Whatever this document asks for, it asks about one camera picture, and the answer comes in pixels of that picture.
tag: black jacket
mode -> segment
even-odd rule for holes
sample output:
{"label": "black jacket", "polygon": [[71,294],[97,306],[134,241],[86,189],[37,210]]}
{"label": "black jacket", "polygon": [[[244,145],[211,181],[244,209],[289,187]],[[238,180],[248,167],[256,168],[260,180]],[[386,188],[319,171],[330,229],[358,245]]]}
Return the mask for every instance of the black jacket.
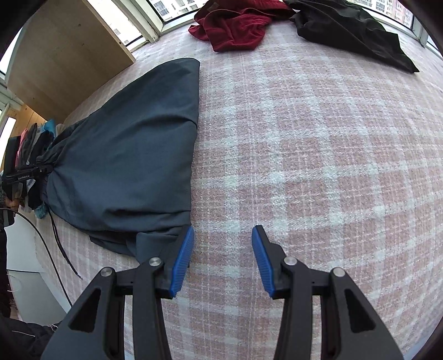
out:
{"label": "black jacket", "polygon": [[383,61],[409,73],[418,72],[400,48],[398,35],[388,32],[361,6],[344,0],[284,0],[298,10],[290,20],[306,40]]}
{"label": "black jacket", "polygon": [[158,256],[190,224],[200,63],[177,59],[63,131],[37,163],[51,211],[109,250]]}
{"label": "black jacket", "polygon": [[0,315],[1,355],[25,353],[29,360],[39,360],[58,324],[42,326]]}
{"label": "black jacket", "polygon": [[0,314],[9,317],[9,279],[6,272],[6,231],[0,231]]}

